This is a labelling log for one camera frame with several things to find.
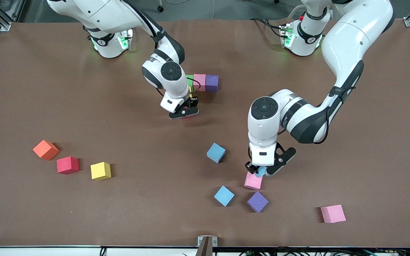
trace table surface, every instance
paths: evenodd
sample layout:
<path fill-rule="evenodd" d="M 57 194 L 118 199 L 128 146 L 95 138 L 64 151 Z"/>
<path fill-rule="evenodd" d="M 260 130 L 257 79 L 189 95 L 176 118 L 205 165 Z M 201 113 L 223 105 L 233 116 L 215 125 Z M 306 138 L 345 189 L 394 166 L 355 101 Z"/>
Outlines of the table surface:
<path fill-rule="evenodd" d="M 220 246 L 410 246 L 410 28 L 395 21 L 368 50 L 324 144 L 280 136 L 297 155 L 264 177 L 269 203 L 254 213 L 243 186 L 252 101 L 287 88 L 319 104 L 335 77 L 320 49 L 294 56 L 254 21 L 162 25 L 184 46 L 186 73 L 220 76 L 192 119 L 159 107 L 141 75 L 153 42 L 140 29 L 115 59 L 79 23 L 0 35 L 0 246 L 185 246 L 204 234 Z M 32 151 L 43 139 L 61 150 L 52 161 Z M 226 149 L 219 164 L 206 157 L 213 143 Z M 80 172 L 57 174 L 66 156 Z M 103 161 L 112 178 L 91 180 Z M 222 185 L 235 194 L 228 207 L 213 199 Z M 346 222 L 322 223 L 319 207 L 332 204 Z"/>

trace light blue cube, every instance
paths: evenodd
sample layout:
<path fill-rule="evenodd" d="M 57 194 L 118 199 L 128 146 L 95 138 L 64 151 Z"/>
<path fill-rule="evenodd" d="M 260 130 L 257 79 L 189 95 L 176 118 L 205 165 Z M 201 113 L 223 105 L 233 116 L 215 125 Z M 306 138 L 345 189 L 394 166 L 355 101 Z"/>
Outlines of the light blue cube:
<path fill-rule="evenodd" d="M 226 153 L 226 150 L 220 145 L 213 143 L 211 148 L 206 153 L 207 157 L 216 162 L 217 164 L 221 161 L 221 158 Z"/>
<path fill-rule="evenodd" d="M 215 194 L 215 199 L 223 206 L 227 206 L 234 196 L 234 193 L 228 190 L 225 186 L 222 186 L 218 190 L 218 193 Z"/>
<path fill-rule="evenodd" d="M 260 177 L 262 177 L 262 176 L 265 175 L 265 171 L 267 170 L 267 167 L 266 167 L 266 166 L 261 166 L 261 167 L 259 167 L 257 170 L 259 171 L 259 173 L 257 173 L 257 174 L 255 173 L 254 175 L 255 175 L 257 178 L 260 178 Z"/>

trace orange cube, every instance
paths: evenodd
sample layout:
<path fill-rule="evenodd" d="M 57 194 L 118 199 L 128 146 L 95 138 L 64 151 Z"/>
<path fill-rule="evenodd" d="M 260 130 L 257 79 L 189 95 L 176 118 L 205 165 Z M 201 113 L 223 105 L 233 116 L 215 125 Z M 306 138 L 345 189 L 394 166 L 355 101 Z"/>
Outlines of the orange cube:
<path fill-rule="evenodd" d="M 34 149 L 33 151 L 42 159 L 45 160 L 52 160 L 52 158 L 54 156 L 56 156 L 58 154 L 58 152 L 60 152 L 55 145 L 53 145 L 52 143 L 43 140 L 41 141 L 41 143 L 39 143 Z"/>

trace pink cube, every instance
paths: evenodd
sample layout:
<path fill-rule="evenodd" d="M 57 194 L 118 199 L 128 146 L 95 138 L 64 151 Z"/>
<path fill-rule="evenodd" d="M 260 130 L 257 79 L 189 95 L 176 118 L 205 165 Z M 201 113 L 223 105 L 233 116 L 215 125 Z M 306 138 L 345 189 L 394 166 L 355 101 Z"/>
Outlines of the pink cube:
<path fill-rule="evenodd" d="M 79 171 L 78 159 L 68 156 L 57 160 L 59 174 L 71 174 Z"/>
<path fill-rule="evenodd" d="M 346 217 L 343 212 L 343 206 L 324 206 L 320 208 L 325 223 L 345 222 Z"/>
<path fill-rule="evenodd" d="M 194 80 L 196 80 L 200 83 L 199 92 L 204 92 L 205 91 L 206 75 L 194 74 Z M 192 85 L 194 86 L 194 90 L 198 89 L 198 87 L 199 87 L 199 84 L 196 81 L 192 82 Z"/>
<path fill-rule="evenodd" d="M 252 188 L 253 190 L 261 189 L 262 178 L 263 176 L 257 178 L 256 175 L 251 174 L 250 172 L 246 173 L 245 187 Z"/>

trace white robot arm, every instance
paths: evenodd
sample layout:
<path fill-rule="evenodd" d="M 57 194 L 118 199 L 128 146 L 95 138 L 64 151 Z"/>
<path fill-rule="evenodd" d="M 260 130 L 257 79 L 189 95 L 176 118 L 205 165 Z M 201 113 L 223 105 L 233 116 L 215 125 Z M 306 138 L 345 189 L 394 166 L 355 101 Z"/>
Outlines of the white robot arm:
<path fill-rule="evenodd" d="M 317 40 L 330 18 L 327 6 L 338 0 L 302 2 L 308 15 L 285 29 L 288 38 L 284 43 L 294 54 L 309 55 L 317 47 Z M 393 22 L 389 0 L 350 0 L 343 9 L 346 14 L 322 44 L 325 62 L 336 76 L 324 101 L 314 107 L 292 91 L 283 89 L 252 103 L 248 114 L 252 162 L 246 163 L 250 172 L 267 166 L 267 176 L 275 175 L 295 155 L 295 149 L 284 150 L 277 143 L 279 127 L 302 144 L 320 144 L 326 139 L 329 124 L 362 74 L 363 54 Z"/>
<path fill-rule="evenodd" d="M 47 0 L 52 9 L 83 23 L 95 49 L 106 58 L 127 48 L 130 29 L 140 27 L 155 42 L 153 54 L 142 65 L 142 74 L 156 89 L 165 89 L 161 107 L 171 119 L 197 115 L 197 98 L 189 97 L 186 74 L 180 64 L 184 49 L 145 12 L 127 0 Z"/>

